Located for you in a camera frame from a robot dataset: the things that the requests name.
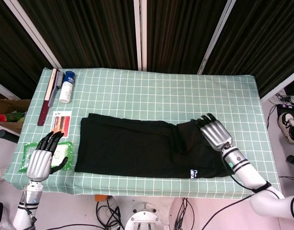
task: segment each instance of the plastic bag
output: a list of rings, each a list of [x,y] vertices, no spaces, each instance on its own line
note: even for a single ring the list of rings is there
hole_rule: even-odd
[[[27,171],[28,163],[30,161],[31,155],[35,148],[37,147],[38,143],[26,143],[24,144],[24,151],[23,151],[23,157],[22,157],[22,163],[19,169],[19,172],[23,173]],[[57,145],[57,148],[54,152],[53,158],[52,158],[52,164],[51,166],[58,166],[64,157],[68,157],[67,163],[62,168],[62,170],[70,170],[72,169],[72,159],[73,159],[73,144],[69,141],[67,142],[61,142]]]

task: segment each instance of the table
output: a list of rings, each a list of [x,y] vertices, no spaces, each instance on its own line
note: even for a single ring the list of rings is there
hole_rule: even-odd
[[[249,195],[230,177],[162,179],[75,172],[80,121],[89,113],[173,124],[213,113],[259,173],[280,189],[256,82],[253,76],[162,74],[119,69],[62,69],[76,73],[71,102],[60,103],[57,93],[45,125],[37,126],[51,70],[44,69],[28,109],[20,139],[4,179],[23,189],[28,183],[18,172],[23,146],[48,132],[53,111],[72,111],[68,138],[74,145],[72,170],[60,170],[43,182],[44,191],[69,194],[129,196],[186,196],[242,198]]]

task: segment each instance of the bristles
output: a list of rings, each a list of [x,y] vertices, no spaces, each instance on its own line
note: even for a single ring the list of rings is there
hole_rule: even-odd
[[[62,81],[64,80],[64,73],[61,71],[58,71],[58,74],[56,76],[56,86],[57,88],[61,88],[62,86]]]

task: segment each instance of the white bottle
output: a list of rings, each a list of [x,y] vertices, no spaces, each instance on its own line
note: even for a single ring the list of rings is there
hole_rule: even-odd
[[[72,71],[66,71],[65,79],[61,87],[59,101],[62,103],[69,103],[72,93],[72,87],[74,84],[75,73]]]

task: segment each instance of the robotic hand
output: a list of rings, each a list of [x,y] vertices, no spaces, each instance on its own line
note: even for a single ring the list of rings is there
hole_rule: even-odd
[[[240,150],[232,145],[233,139],[222,123],[212,114],[207,115],[209,117],[203,115],[203,119],[191,121],[202,131],[211,147],[221,152],[244,186],[256,193],[250,198],[253,210],[262,216],[294,219],[294,196],[284,198],[265,181]]]
[[[26,171],[29,183],[23,190],[13,221],[13,226],[17,230],[35,229],[35,214],[43,191],[41,182],[46,180],[50,174],[62,169],[67,163],[68,157],[65,157],[60,165],[51,168],[54,152],[63,135],[61,132],[55,134],[50,132],[41,139],[31,155]]]

